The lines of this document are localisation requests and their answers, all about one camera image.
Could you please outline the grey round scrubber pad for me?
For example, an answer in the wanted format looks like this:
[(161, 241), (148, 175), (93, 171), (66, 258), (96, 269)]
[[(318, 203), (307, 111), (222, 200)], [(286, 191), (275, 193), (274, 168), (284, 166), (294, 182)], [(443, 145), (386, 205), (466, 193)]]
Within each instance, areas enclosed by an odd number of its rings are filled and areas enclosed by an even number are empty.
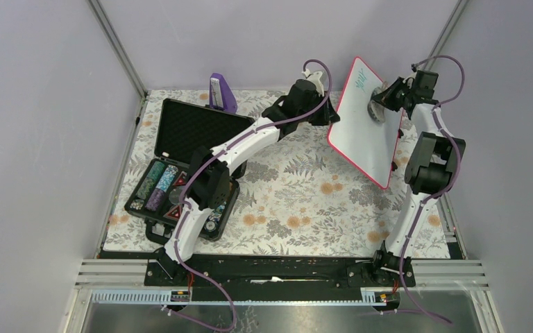
[(386, 88), (388, 88), (387, 81), (383, 81), (380, 86), (374, 88), (367, 105), (368, 114), (376, 123), (384, 123), (386, 121), (386, 117), (384, 115), (385, 107), (374, 101), (373, 97), (385, 91)]

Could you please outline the pink framed whiteboard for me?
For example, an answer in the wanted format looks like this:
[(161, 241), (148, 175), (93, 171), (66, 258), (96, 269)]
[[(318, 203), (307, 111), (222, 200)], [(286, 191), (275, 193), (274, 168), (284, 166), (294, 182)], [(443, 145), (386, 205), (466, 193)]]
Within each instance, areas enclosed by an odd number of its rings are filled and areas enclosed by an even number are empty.
[(331, 125), (328, 143), (381, 189), (387, 189), (398, 145), (402, 114), (387, 110), (384, 121), (369, 114), (369, 101), (383, 86), (383, 80), (360, 57), (353, 60), (337, 114), (341, 120)]

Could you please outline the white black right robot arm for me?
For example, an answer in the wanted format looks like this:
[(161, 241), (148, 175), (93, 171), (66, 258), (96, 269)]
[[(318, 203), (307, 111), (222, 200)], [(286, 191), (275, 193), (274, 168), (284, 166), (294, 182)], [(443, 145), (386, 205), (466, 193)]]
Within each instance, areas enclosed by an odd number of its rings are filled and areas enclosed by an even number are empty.
[(415, 125), (418, 138), (405, 167), (407, 191), (398, 220), (389, 236), (375, 251), (369, 277), (380, 286), (403, 286), (412, 278), (414, 240), (439, 197), (448, 192), (457, 177), (466, 142), (453, 137), (441, 118), (434, 99), (438, 74), (416, 70), (385, 88), (373, 91), (370, 117), (384, 121), (384, 111), (403, 112)]

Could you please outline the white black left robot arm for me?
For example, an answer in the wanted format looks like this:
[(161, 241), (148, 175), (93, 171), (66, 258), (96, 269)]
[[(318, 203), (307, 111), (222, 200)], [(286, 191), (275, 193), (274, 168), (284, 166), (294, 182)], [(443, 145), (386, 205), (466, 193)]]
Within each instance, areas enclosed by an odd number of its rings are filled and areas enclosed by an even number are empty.
[(195, 151), (187, 184), (179, 197), (183, 212), (171, 237), (158, 251), (160, 274), (169, 284), (178, 285), (187, 278), (185, 262), (193, 255), (207, 217), (227, 199), (232, 173), (263, 148), (292, 134), (300, 123), (332, 124), (327, 118), (329, 99), (328, 90), (298, 79), (246, 130), (211, 149), (200, 147)]

